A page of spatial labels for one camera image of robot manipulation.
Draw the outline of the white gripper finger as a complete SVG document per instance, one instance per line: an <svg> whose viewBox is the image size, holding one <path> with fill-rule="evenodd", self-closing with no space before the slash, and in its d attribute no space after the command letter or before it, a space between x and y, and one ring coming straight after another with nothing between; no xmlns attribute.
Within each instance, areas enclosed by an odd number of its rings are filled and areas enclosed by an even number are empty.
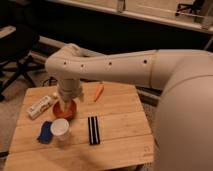
<svg viewBox="0 0 213 171"><path fill-rule="evenodd" d="M61 108L63 111L66 111L69 107L69 102L65 102L63 100L61 100Z"/></svg>
<svg viewBox="0 0 213 171"><path fill-rule="evenodd" d="M80 94L77 98L80 102L84 102L84 94Z"/></svg>

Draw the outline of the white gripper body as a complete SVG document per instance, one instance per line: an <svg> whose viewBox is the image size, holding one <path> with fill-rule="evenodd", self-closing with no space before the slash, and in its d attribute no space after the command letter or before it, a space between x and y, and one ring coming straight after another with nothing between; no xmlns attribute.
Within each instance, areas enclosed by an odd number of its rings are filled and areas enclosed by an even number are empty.
<svg viewBox="0 0 213 171"><path fill-rule="evenodd" d="M70 101L82 94L82 85L78 79L59 79L58 93L63 101Z"/></svg>

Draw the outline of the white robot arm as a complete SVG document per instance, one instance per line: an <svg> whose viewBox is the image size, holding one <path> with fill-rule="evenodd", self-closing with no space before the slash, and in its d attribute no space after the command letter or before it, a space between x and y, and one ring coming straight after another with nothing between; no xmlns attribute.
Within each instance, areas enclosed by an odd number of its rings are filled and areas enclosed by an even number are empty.
<svg viewBox="0 0 213 171"><path fill-rule="evenodd" d="M67 44L46 71L68 102L82 79L126 83L162 92L153 123L153 171L213 171L213 53L158 49L85 57Z"/></svg>

